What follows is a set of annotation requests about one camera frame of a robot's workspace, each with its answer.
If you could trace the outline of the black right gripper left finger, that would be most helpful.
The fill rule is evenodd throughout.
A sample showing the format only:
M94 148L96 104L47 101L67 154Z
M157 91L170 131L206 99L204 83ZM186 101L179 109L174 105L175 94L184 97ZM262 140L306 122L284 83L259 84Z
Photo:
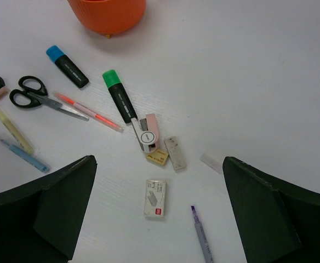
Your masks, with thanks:
M97 162L85 156L0 193L0 262L69 262L92 192Z

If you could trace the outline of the yellow slim highlighter pen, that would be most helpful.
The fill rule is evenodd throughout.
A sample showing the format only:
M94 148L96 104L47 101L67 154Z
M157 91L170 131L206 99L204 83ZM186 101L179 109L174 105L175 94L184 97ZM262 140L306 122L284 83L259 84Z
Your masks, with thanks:
M31 144L26 140L19 129L14 125L14 123L9 119L9 117L0 109L0 121L10 132L16 142L20 147L28 154L33 155L34 149Z

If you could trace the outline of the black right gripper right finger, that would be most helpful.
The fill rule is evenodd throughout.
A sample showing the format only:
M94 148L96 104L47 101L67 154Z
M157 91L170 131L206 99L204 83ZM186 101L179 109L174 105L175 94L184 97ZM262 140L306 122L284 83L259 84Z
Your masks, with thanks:
M222 169L247 262L320 262L320 193L235 157Z

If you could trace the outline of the purple slim highlighter pen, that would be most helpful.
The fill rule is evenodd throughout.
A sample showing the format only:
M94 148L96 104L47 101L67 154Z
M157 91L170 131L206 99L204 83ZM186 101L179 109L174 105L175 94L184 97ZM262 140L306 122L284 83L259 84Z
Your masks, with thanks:
M210 251L209 243L207 241L205 231L202 223L199 220L198 214L196 212L196 208L194 205L191 206L191 211L194 219L194 226L198 236L198 240L201 246L201 250L203 252L204 260L206 263L214 263L214 259L212 253Z

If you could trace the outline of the blue slim highlighter pen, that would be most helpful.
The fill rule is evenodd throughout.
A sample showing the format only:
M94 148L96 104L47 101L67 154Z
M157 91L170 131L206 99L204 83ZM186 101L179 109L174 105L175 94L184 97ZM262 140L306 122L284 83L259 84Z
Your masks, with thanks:
M30 155L30 154L26 153L24 150L22 150L21 148L19 148L15 144L11 144L10 142L8 142L7 140L4 140L4 139L0 139L0 142L3 145L5 145L14 154L19 156L21 159L25 160L27 163L29 163L32 166L34 166L39 171L41 171L43 173L48 173L50 171L50 168L47 165L45 165L44 163L39 161L33 155Z

